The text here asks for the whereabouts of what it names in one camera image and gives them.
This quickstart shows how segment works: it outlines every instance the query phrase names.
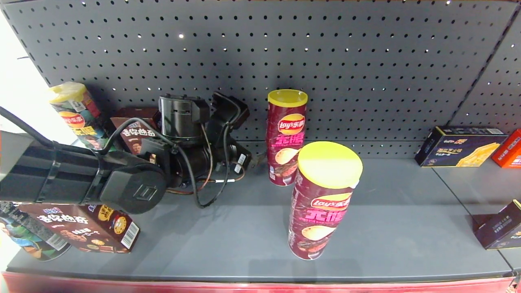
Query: wire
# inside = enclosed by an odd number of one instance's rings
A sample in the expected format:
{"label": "wire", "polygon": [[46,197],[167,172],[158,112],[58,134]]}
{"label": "wire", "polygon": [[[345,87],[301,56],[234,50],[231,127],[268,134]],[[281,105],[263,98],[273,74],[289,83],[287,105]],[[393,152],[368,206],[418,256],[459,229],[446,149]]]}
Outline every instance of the wire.
{"label": "wire", "polygon": [[[224,137],[222,139],[222,146],[223,146],[224,152],[225,152],[225,164],[226,164],[225,178],[224,178],[224,181],[223,181],[223,183],[221,185],[221,188],[220,188],[219,192],[209,202],[207,202],[205,204],[201,204],[201,202],[199,201],[199,195],[197,194],[197,186],[196,186],[196,182],[195,182],[195,177],[193,175],[192,166],[190,165],[190,162],[189,162],[188,157],[187,157],[186,153],[184,152],[184,150],[180,146],[178,147],[179,153],[181,153],[181,156],[184,158],[184,160],[185,160],[185,162],[187,164],[187,167],[188,167],[188,173],[190,174],[190,180],[192,181],[193,194],[195,195],[195,203],[197,204],[198,207],[200,207],[202,209],[207,207],[207,206],[210,206],[212,203],[214,203],[217,200],[217,198],[219,197],[219,195],[222,193],[222,191],[224,190],[226,184],[228,183],[228,176],[230,174],[230,161],[229,161],[229,156],[230,155],[228,154],[228,143],[227,143],[228,134],[230,132],[230,128],[232,127],[232,125],[241,116],[241,108],[235,101],[233,101],[229,97],[227,97],[227,96],[225,96],[225,95],[223,95],[223,94],[221,94],[219,92],[215,92],[214,94],[216,94],[216,95],[220,96],[221,98],[227,100],[228,102],[232,103],[235,106],[235,108],[237,108],[237,112],[235,113],[235,115],[229,121],[226,122],[226,127],[225,127],[225,130],[224,130],[224,133],[223,133]],[[179,191],[179,190],[175,190],[175,191],[174,190],[169,190],[169,191],[177,193],[177,194],[190,194],[188,192],[185,193],[185,192]]]}
{"label": "wire", "polygon": [[206,180],[204,181],[203,185],[200,187],[199,191],[201,191],[208,181],[210,180],[210,176],[212,175],[212,170],[214,169],[214,156],[212,155],[212,146],[210,145],[210,141],[208,141],[208,136],[206,135],[206,129],[204,129],[204,126],[201,124],[201,130],[204,134],[204,139],[206,140],[206,144],[208,145],[208,153],[210,154],[210,171],[208,172],[208,176],[206,177]]}
{"label": "wire", "polygon": [[[228,179],[228,182],[237,182],[237,181],[241,180],[242,178],[244,178],[244,175],[246,175],[246,169],[244,169],[244,166],[243,166],[242,164],[236,162],[236,161],[230,161],[230,163],[237,164],[237,165],[241,168],[241,170],[242,170],[242,175],[239,176],[239,177],[237,177],[237,178],[235,178],[235,179]],[[223,181],[224,181],[224,180],[222,180],[222,179],[217,179],[217,180],[215,180],[215,179],[210,179],[208,182],[212,182],[212,183],[220,183],[220,182],[223,182]]]}
{"label": "wire", "polygon": [[29,124],[25,123],[22,119],[16,117],[13,113],[9,112],[6,108],[0,107],[0,115],[4,116],[7,120],[14,123],[16,126],[20,127],[23,131],[27,132],[30,136],[34,137],[34,139],[39,142],[41,145],[53,148],[52,140],[43,136],[41,133],[36,131],[36,129],[32,128]]}
{"label": "wire", "polygon": [[[41,133],[32,128],[29,124],[25,123],[22,119],[15,116],[13,113],[9,112],[6,108],[0,107],[0,115],[4,116],[7,120],[14,123],[16,126],[20,127],[27,134],[32,136],[37,142],[39,142],[44,147],[53,149],[54,143],[52,140],[43,136]],[[89,149],[79,148],[77,146],[62,144],[62,149],[64,151],[83,153],[87,155],[92,155],[92,152]]]}
{"label": "wire", "polygon": [[224,181],[222,182],[222,186],[221,186],[221,189],[219,190],[219,192],[217,193],[217,195],[214,196],[214,198],[208,203],[208,205],[210,205],[212,202],[214,202],[217,197],[219,197],[219,195],[222,193],[222,191],[224,190],[226,184],[228,183],[228,176],[230,174],[230,161],[229,161],[229,154],[228,154],[228,143],[227,143],[227,139],[228,139],[228,134],[229,134],[229,131],[230,131],[230,128],[232,127],[232,125],[237,121],[237,119],[239,119],[239,117],[241,116],[241,108],[240,106],[235,102],[233,101],[232,99],[230,99],[229,97],[217,92],[217,94],[227,100],[228,102],[232,103],[235,108],[237,108],[237,113],[235,113],[235,116],[233,118],[231,118],[228,122],[226,122],[226,127],[225,127],[225,130],[224,130],[224,137],[222,139],[222,147],[224,148],[224,152],[225,152],[225,163],[226,163],[226,174],[225,174],[225,178],[224,178]]}
{"label": "wire", "polygon": [[160,139],[162,139],[163,141],[165,141],[166,143],[172,145],[172,146],[175,146],[176,144],[173,143],[171,140],[169,140],[167,137],[165,137],[164,135],[162,135],[160,132],[158,132],[157,130],[155,130],[152,126],[150,126],[148,123],[146,123],[143,119],[141,118],[130,118],[128,119],[127,121],[125,121],[123,124],[121,124],[117,129],[116,131],[114,131],[114,133],[112,133],[112,135],[110,136],[110,138],[108,139],[107,141],[107,144],[105,145],[105,147],[98,151],[98,153],[100,153],[101,155],[106,155],[108,153],[108,151],[110,150],[110,148],[112,147],[112,145],[114,144],[114,141],[116,140],[116,137],[118,137],[118,135],[127,127],[129,126],[131,123],[134,123],[134,122],[139,122],[141,124],[143,124],[146,128],[150,129],[157,137],[159,137]]}
{"label": "wire", "polygon": [[190,165],[190,161],[188,160],[188,156],[184,152],[183,148],[181,146],[178,146],[177,149],[179,150],[179,153],[181,154],[181,156],[183,157],[184,161],[187,164],[188,174],[190,175],[190,180],[192,181],[193,194],[195,194],[195,204],[197,204],[197,207],[199,207],[201,209],[211,205],[215,201],[215,198],[213,198],[212,200],[210,200],[206,204],[201,204],[201,202],[199,201],[199,195],[197,194],[197,184],[195,182],[195,177],[194,177],[194,172],[192,170],[192,165]]}
{"label": "wire", "polygon": [[217,193],[217,195],[214,197],[214,200],[217,199],[217,197],[222,193],[224,190],[226,184],[228,183],[228,175],[230,174],[230,161],[228,160],[228,145],[226,143],[226,137],[228,136],[228,132],[230,131],[230,125],[227,125],[224,132],[224,138],[222,139],[222,144],[225,148],[225,163],[226,163],[226,174],[225,174],[225,180],[222,182],[221,189]]}
{"label": "wire", "polygon": [[[208,176],[206,176],[206,179],[204,179],[204,183],[201,187],[197,189],[197,191],[203,190],[203,188],[206,186],[208,182],[210,182],[210,176],[212,175],[212,170],[214,169],[214,156],[212,155],[212,147],[210,145],[210,142],[208,141],[208,136],[206,135],[206,130],[204,129],[204,126],[201,124],[201,129],[204,134],[204,138],[206,140],[206,143],[208,144],[208,152],[210,154],[210,171],[208,172]],[[190,195],[194,194],[193,192],[186,192],[181,190],[176,190],[174,188],[167,188],[167,191],[170,191],[175,194],[183,194],[183,195]]]}

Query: black cable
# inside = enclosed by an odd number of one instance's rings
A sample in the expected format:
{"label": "black cable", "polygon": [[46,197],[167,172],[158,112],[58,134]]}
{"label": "black cable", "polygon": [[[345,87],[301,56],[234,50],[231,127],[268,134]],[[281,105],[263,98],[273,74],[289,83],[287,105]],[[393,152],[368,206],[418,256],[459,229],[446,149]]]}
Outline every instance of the black cable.
{"label": "black cable", "polygon": [[[39,133],[34,128],[32,128],[29,124],[25,123],[22,119],[18,118],[13,113],[9,112],[6,108],[0,107],[0,115],[2,115],[7,120],[14,123],[16,126],[20,127],[20,129],[22,129],[27,134],[32,136],[37,142],[39,142],[44,147],[50,148],[50,149],[54,148],[54,142],[52,140],[43,136],[41,133]],[[61,144],[61,149],[64,151],[69,151],[69,152],[76,152],[76,153],[92,155],[90,150],[84,149],[84,148],[79,148],[79,147],[73,146],[73,145]]]}
{"label": "black cable", "polygon": [[114,133],[112,133],[112,135],[109,137],[108,141],[107,141],[107,144],[105,145],[105,147],[98,151],[98,153],[100,153],[101,155],[106,155],[110,148],[112,147],[112,145],[114,144],[114,141],[116,140],[116,137],[118,137],[118,135],[127,127],[129,126],[131,123],[134,123],[134,122],[139,122],[141,124],[143,124],[146,128],[150,129],[157,137],[161,138],[163,141],[165,141],[166,143],[174,146],[175,143],[173,143],[171,140],[169,140],[167,137],[165,137],[164,135],[162,135],[160,132],[158,132],[157,130],[155,130],[152,126],[150,126],[148,123],[146,123],[143,119],[141,118],[130,118],[128,119],[127,121],[125,121],[123,124],[121,124],[117,129],[116,131],[114,131]]}
{"label": "black cable", "polygon": [[225,128],[225,132],[224,132],[224,135],[225,137],[223,138],[223,144],[225,146],[225,161],[226,161],[226,175],[225,175],[225,181],[222,183],[221,185],[221,189],[219,190],[219,192],[217,193],[217,195],[214,197],[214,201],[217,199],[217,197],[222,193],[222,191],[224,190],[226,184],[228,183],[228,175],[230,174],[230,161],[228,159],[228,145],[226,144],[226,137],[228,136],[228,131],[230,130],[230,126],[227,126]]}
{"label": "black cable", "polygon": [[224,148],[224,152],[225,152],[225,164],[226,164],[226,174],[225,174],[225,179],[224,179],[224,182],[222,183],[221,185],[221,189],[219,190],[219,192],[214,196],[214,198],[207,203],[207,206],[212,204],[216,199],[217,197],[222,193],[222,191],[224,190],[226,184],[228,183],[228,176],[230,175],[230,160],[229,160],[229,154],[228,154],[228,144],[227,144],[227,139],[228,139],[228,133],[230,132],[230,128],[232,127],[232,125],[237,121],[237,119],[239,119],[239,117],[241,116],[241,107],[235,102],[233,101],[232,99],[230,99],[229,97],[217,92],[217,94],[227,100],[228,102],[232,103],[235,108],[237,108],[237,112],[235,113],[234,117],[232,117],[228,122],[226,122],[226,127],[225,127],[225,130],[224,130],[224,137],[222,139],[222,146]]}
{"label": "black cable", "polygon": [[53,141],[43,136],[41,133],[32,128],[29,124],[25,123],[22,119],[16,117],[13,113],[9,112],[6,108],[0,107],[0,115],[4,116],[7,120],[20,127],[23,131],[27,132],[30,136],[39,142],[41,145],[53,148]]}
{"label": "black cable", "polygon": [[181,146],[178,145],[177,149],[179,150],[179,153],[181,154],[181,156],[183,157],[184,161],[187,164],[188,174],[190,175],[190,181],[192,181],[192,188],[194,190],[193,194],[195,195],[195,204],[197,204],[197,207],[204,209],[205,207],[211,205],[215,201],[215,197],[212,200],[210,200],[208,203],[201,204],[201,202],[199,201],[199,194],[197,193],[197,184],[195,182],[194,172],[192,170],[192,165],[190,165],[190,160],[188,159],[187,154],[184,152],[184,150]]}

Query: orange box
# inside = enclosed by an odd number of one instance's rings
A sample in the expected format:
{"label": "orange box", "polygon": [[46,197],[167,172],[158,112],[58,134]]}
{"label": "orange box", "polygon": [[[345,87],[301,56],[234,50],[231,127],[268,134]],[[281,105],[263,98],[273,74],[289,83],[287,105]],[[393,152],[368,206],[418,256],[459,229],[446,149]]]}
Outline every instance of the orange box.
{"label": "orange box", "polygon": [[521,168],[521,129],[514,131],[492,155],[501,168]]}

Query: lay's potato chip can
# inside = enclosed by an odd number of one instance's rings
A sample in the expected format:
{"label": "lay's potato chip can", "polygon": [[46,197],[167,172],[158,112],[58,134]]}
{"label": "lay's potato chip can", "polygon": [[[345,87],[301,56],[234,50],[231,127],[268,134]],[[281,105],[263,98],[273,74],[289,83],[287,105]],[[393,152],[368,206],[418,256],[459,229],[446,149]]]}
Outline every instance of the lay's potato chip can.
{"label": "lay's potato chip can", "polygon": [[269,179],[275,185],[293,183],[296,157],[304,145],[307,94],[298,90],[277,90],[268,94],[266,129]]}
{"label": "lay's potato chip can", "polygon": [[101,150],[105,146],[109,135],[85,85],[68,81],[51,87],[49,96],[51,106],[87,148]]}
{"label": "lay's potato chip can", "polygon": [[355,152],[329,141],[304,146],[297,165],[288,243],[297,257],[314,260],[347,212],[363,165]]}

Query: maroon chip can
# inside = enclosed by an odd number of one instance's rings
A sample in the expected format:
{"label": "maroon chip can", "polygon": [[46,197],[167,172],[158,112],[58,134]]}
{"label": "maroon chip can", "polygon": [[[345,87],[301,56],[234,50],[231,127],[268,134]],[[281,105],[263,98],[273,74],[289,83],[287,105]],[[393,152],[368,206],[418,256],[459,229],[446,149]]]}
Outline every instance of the maroon chip can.
{"label": "maroon chip can", "polygon": [[297,154],[304,145],[307,94],[277,90],[268,94],[266,127],[269,179],[277,186],[295,180]]}
{"label": "maroon chip can", "polygon": [[303,147],[297,163],[288,244],[297,257],[314,260],[344,218],[363,166],[355,152],[328,141]]}

